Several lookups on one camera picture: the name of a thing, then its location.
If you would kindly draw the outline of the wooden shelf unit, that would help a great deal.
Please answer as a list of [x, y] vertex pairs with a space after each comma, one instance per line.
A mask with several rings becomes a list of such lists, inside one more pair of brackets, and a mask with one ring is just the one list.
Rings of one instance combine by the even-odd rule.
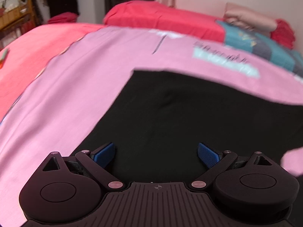
[[10, 44], [10, 42], [4, 42], [5, 38], [14, 40], [25, 34], [22, 26], [28, 22], [31, 22], [33, 28], [37, 25], [37, 15], [32, 0], [25, 0], [24, 5], [18, 5], [11, 11], [3, 13], [1, 16], [1, 50]]

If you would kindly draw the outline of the pink printed bed sheet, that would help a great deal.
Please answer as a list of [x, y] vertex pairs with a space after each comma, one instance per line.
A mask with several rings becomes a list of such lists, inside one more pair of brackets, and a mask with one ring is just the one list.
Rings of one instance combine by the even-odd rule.
[[[291, 106], [302, 106], [302, 79], [221, 43], [155, 29], [106, 27], [54, 57], [1, 124], [1, 225], [25, 222], [19, 193], [52, 151], [76, 154], [135, 71], [172, 72]], [[302, 179], [302, 145], [284, 153]]]

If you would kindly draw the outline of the folded beige quilt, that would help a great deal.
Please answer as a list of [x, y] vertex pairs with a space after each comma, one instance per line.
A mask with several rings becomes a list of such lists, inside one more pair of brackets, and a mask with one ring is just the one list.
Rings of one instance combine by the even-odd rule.
[[273, 32], [277, 29], [275, 19], [233, 3], [226, 3], [223, 18], [225, 22], [247, 30], [256, 29], [263, 32]]

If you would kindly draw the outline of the red folded cloth pile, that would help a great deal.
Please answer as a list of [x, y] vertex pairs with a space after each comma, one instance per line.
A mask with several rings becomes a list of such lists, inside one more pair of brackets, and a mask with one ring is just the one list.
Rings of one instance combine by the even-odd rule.
[[77, 22], [78, 15], [72, 12], [65, 12], [50, 18], [47, 24], [65, 24]]

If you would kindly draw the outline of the black pants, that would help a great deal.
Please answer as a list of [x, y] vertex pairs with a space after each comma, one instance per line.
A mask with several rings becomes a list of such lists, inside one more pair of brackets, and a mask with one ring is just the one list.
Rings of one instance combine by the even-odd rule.
[[135, 71], [78, 150], [113, 142], [107, 170], [124, 182], [191, 181], [206, 166], [197, 146], [275, 162], [302, 145], [302, 106], [291, 106], [207, 80]]

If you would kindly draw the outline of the folded red blanket stack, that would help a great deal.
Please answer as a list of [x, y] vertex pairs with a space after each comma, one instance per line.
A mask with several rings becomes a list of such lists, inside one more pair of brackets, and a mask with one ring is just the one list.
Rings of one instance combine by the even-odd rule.
[[278, 44], [293, 50], [296, 41], [295, 33], [287, 21], [277, 19], [277, 28], [270, 33], [270, 38]]

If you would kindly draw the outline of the coral red blanket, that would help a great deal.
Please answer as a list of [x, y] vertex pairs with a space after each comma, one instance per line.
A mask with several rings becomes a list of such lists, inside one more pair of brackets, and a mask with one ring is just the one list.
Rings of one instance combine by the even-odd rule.
[[11, 42], [1, 68], [1, 118], [47, 63], [101, 24], [47, 24], [36, 27]]

